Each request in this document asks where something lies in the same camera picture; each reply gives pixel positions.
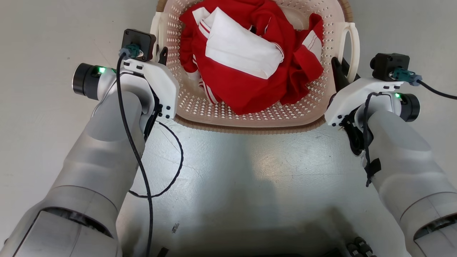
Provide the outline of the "beige perforated plastic laundry basket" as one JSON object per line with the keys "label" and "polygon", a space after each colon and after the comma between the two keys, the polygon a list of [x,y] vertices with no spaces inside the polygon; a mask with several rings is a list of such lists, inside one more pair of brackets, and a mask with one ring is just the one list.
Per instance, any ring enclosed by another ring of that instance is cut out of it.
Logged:
{"label": "beige perforated plastic laundry basket", "polygon": [[150,32],[157,36],[157,48],[168,49],[166,66],[177,79],[180,90],[174,120],[196,130],[238,134],[286,134],[316,129],[326,122],[327,110],[336,85],[331,61],[343,61],[346,35],[352,50],[347,79],[353,81],[360,60],[360,40],[349,0],[274,0],[288,21],[298,29],[308,28],[312,13],[323,18],[323,47],[320,78],[309,83],[310,92],[293,105],[274,104],[262,112],[236,115],[225,104],[211,104],[197,82],[185,73],[179,60],[183,23],[179,17],[201,0],[158,0]]}

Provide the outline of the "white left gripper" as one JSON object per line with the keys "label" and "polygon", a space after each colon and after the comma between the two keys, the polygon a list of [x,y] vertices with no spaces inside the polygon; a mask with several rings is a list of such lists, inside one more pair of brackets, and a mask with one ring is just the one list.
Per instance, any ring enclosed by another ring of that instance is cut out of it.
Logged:
{"label": "white left gripper", "polygon": [[123,91],[135,94],[142,105],[143,114],[150,115],[155,103],[162,106],[162,115],[174,119],[180,85],[166,67],[168,47],[159,53],[159,62],[124,60],[121,64],[120,83]]}

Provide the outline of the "red and white garment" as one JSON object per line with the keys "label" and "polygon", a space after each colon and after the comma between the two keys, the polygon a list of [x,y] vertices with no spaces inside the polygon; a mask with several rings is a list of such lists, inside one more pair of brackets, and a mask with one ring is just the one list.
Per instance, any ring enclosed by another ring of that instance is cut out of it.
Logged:
{"label": "red and white garment", "polygon": [[180,62],[237,115],[295,104],[323,73],[322,16],[296,30],[273,0],[203,0],[180,16]]}

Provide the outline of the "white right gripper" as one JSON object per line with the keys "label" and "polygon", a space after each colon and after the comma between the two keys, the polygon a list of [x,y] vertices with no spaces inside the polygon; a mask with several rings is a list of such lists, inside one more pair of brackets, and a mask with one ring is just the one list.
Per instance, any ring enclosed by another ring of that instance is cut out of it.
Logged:
{"label": "white right gripper", "polygon": [[399,89],[401,82],[385,82],[375,78],[361,78],[357,73],[354,80],[349,82],[350,65],[345,60],[342,62],[337,57],[331,60],[333,80],[336,88],[336,95],[325,112],[325,120],[328,125],[339,126],[343,119],[351,112],[356,111],[354,122],[356,127],[363,126],[363,110],[365,102],[370,93],[379,93],[379,96],[372,96],[368,105],[368,117],[378,110],[386,110],[396,115],[401,114],[401,102],[394,91]]}

